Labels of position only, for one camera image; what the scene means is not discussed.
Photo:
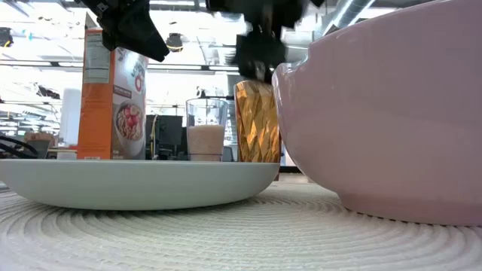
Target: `large bowl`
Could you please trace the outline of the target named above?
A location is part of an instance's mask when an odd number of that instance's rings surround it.
[[[273,78],[309,178],[369,215],[482,224],[481,0],[431,2],[313,42]]]

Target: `orange cereal box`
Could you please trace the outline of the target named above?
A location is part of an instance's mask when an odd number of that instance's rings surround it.
[[[78,159],[145,159],[145,74],[148,58],[102,45],[102,30],[85,33]]]

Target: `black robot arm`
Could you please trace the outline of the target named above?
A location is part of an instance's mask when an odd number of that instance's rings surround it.
[[[149,0],[82,1],[102,27],[104,46],[124,47],[159,62],[169,53],[149,16]],[[311,0],[320,6],[325,0]],[[282,27],[293,28],[302,17],[307,0],[206,0],[209,11],[243,14],[252,31],[238,35],[232,64],[247,78],[271,82],[271,68],[285,61],[286,47],[281,42]]]

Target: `nutrition label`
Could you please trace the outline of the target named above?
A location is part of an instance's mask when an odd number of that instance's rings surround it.
[[[102,33],[87,34],[84,83],[107,84],[110,76],[111,52],[102,45]]]

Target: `gold vase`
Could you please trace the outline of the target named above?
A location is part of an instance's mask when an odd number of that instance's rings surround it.
[[[235,86],[238,161],[279,163],[281,141],[273,87],[258,81]]]

